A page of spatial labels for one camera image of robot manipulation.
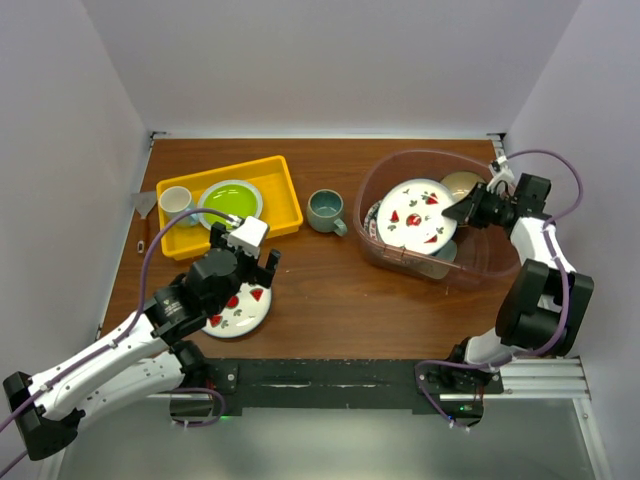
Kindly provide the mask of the white light-blue mug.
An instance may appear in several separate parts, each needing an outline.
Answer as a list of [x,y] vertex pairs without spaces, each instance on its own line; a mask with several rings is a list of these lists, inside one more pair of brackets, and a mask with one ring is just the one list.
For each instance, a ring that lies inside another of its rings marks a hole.
[[179,217],[176,222],[179,227],[190,228],[199,223],[198,215],[194,212],[192,193],[186,187],[173,186],[166,189],[159,197],[158,205],[170,220]]

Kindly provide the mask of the clear pink plastic bin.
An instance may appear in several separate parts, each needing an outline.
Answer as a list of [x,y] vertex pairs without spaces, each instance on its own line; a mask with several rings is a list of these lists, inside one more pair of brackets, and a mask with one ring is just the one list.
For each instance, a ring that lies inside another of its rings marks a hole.
[[414,270],[421,260],[432,255],[421,255],[371,239],[363,227],[369,208],[383,199],[393,187],[414,178],[440,181],[457,171],[471,171],[485,181],[490,179],[489,162],[441,150],[414,149],[393,153],[379,160],[365,174],[356,195],[353,221],[359,236],[360,249],[371,264],[429,281],[442,281],[460,288],[485,287],[515,274],[519,258],[504,232],[490,226],[475,229],[459,228],[452,240],[457,245],[455,261],[442,280],[429,279]]

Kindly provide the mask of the brown floral cream-inside bowl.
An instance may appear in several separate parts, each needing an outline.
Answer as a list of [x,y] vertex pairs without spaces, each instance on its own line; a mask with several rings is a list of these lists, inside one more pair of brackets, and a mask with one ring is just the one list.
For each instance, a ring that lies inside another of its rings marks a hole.
[[465,198],[478,183],[484,182],[480,175],[471,171],[453,172],[440,180],[440,183],[450,191],[455,202]]

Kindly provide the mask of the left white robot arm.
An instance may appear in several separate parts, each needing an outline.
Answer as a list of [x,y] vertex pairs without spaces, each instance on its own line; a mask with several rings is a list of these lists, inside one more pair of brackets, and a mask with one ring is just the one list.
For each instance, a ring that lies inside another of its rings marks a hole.
[[32,461],[65,449],[81,424],[102,407],[132,394],[200,390],[207,368],[188,336],[220,314],[245,284],[271,286],[280,253],[259,263],[268,225],[236,218],[232,230],[215,224],[210,249],[187,273],[137,308],[111,333],[68,360],[37,374],[17,371],[3,380],[10,407],[3,427],[14,424]]

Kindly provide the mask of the light-teal divided rectangular dish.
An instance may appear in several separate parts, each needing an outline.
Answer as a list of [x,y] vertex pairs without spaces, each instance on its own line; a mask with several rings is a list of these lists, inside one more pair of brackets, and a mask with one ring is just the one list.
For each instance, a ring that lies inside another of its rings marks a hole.
[[419,274],[433,280],[444,279],[455,261],[457,255],[457,245],[453,240],[449,240],[440,250],[427,260],[419,261],[414,270]]

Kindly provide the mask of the yellow plastic tray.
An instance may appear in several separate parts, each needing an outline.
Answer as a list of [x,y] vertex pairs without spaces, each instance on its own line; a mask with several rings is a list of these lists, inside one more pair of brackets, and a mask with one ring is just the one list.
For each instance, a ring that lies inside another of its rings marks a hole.
[[[191,191],[195,206],[215,209],[239,217],[252,215],[270,227],[270,238],[295,233],[302,224],[302,212],[286,160],[272,156],[212,170],[162,180],[158,196],[168,188],[183,186]],[[190,228],[175,226],[161,239],[165,257],[186,260],[209,249],[209,230],[220,218],[199,214]]]

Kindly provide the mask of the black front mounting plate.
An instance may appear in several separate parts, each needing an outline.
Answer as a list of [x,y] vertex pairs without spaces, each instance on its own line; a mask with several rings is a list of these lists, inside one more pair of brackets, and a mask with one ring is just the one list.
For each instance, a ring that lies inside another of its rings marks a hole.
[[419,360],[206,358],[181,385],[212,387],[225,413],[249,408],[394,409],[479,419],[483,400],[504,392],[498,373],[454,370]]

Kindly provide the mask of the white watermelon plate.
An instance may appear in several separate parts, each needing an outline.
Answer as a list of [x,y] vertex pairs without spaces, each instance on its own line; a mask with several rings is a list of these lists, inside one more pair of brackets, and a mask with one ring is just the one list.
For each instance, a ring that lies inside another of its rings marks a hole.
[[432,255],[452,238],[457,222],[442,215],[455,203],[449,189],[424,178],[393,187],[382,199],[377,213],[380,240],[392,247]]
[[272,304],[272,290],[243,283],[224,309],[210,317],[202,331],[218,339],[248,335],[265,320]]

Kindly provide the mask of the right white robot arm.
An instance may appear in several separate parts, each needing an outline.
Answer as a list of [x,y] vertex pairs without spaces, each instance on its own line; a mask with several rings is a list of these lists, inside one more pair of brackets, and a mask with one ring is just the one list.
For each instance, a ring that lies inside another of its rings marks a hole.
[[544,213],[549,180],[524,174],[511,196],[484,183],[443,211],[443,216],[474,228],[503,228],[521,267],[496,318],[495,327],[468,337],[447,358],[448,386],[469,392],[481,371],[520,356],[564,356],[573,347],[591,300],[594,281],[577,272],[561,251],[556,225]]

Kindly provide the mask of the teal speckled ceramic mug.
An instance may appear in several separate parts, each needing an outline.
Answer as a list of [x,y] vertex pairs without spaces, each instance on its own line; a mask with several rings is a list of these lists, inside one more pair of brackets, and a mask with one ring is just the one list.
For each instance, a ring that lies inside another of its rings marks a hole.
[[348,231],[344,221],[343,198],[334,190],[320,189],[309,197],[306,220],[309,226],[319,233],[344,236]]

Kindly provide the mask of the light-blue bottom plate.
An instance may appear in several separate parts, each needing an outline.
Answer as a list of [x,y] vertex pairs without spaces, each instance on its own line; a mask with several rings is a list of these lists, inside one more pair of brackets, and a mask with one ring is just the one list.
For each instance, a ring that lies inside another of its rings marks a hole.
[[[381,237],[377,227],[376,216],[371,217],[370,219],[364,222],[365,230],[367,231],[370,238],[380,241]],[[457,245],[450,240],[443,248],[441,248],[438,252],[434,252],[433,256],[442,260],[452,261],[455,259],[457,255]]]

